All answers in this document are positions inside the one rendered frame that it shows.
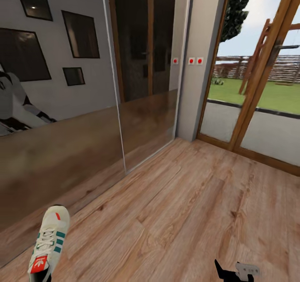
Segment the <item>gym shoe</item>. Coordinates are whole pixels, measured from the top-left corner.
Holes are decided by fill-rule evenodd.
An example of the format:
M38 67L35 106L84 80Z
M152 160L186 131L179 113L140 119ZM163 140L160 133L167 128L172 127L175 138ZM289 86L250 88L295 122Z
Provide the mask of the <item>gym shoe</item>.
M30 282L47 282L52 276L61 256L69 223L70 214L63 205L52 205L46 211L29 263Z

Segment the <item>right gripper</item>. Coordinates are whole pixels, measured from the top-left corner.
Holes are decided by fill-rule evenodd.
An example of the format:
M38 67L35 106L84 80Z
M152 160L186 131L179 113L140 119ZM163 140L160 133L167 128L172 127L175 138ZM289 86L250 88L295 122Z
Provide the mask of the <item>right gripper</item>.
M241 281L240 278L235 274L235 272L223 270L221 266L218 264L216 259L215 259L215 265L219 277L224 279L224 282L247 282L247 281ZM247 276L248 276L248 282L254 282L254 277L251 274L248 274Z

